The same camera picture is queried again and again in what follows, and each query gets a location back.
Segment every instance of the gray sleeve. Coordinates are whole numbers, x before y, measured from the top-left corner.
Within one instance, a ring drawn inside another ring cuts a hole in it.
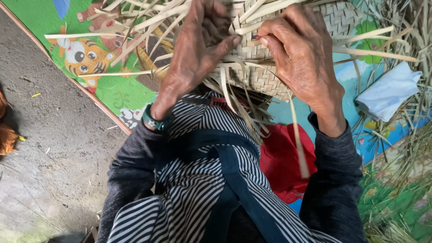
[[[150,131],[141,121],[117,152],[108,172],[108,196],[97,243],[107,242],[115,216],[123,206],[153,195],[154,169],[165,145],[164,133]]]
[[[367,242],[357,210],[363,188],[360,167],[348,122],[346,130],[336,138],[318,129],[315,113],[308,117],[317,136],[315,165],[318,169],[308,183],[300,210],[301,220],[313,230],[331,235],[342,242]]]

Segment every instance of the green watch strap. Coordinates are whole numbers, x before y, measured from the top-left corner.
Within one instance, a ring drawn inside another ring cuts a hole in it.
[[[169,128],[169,126],[171,125],[171,123],[174,120],[174,115],[171,114],[169,115],[167,118],[161,120],[161,121],[157,121],[155,119],[153,119],[153,117],[150,115],[150,108],[152,107],[152,103],[146,105],[146,108],[144,109],[144,114],[143,114],[143,120],[152,128],[155,128],[157,130],[166,130]]]

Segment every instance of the red bag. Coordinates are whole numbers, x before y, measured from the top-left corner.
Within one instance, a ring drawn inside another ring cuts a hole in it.
[[[260,168],[270,183],[273,192],[285,203],[303,199],[309,178],[302,179],[299,156],[295,147],[293,124],[267,126],[271,135],[262,138]],[[305,152],[309,173],[317,172],[315,147],[306,131],[299,125],[300,141]]]

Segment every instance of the black and white stripes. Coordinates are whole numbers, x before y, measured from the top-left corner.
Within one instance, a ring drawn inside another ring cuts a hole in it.
[[[186,96],[188,98],[209,98]],[[218,107],[194,106],[181,101],[174,109],[176,120],[169,129],[170,139],[197,129],[216,129],[246,137],[259,151],[258,144],[241,117]],[[213,146],[198,149],[208,153]],[[309,230],[298,215],[270,189],[259,169],[259,160],[247,149],[234,148],[241,178],[259,205],[274,219],[281,234],[293,243],[339,243],[321,232]],[[135,201],[123,207],[116,216],[109,243],[200,242],[212,206],[225,183],[219,158],[202,158],[185,163],[169,162],[156,174],[156,196]]]

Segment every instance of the gray floor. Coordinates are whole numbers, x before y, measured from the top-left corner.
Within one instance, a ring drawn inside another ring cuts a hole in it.
[[[78,243],[98,225],[106,172],[127,136],[106,130],[110,118],[1,10],[0,23],[5,122],[27,138],[0,161],[0,242]]]

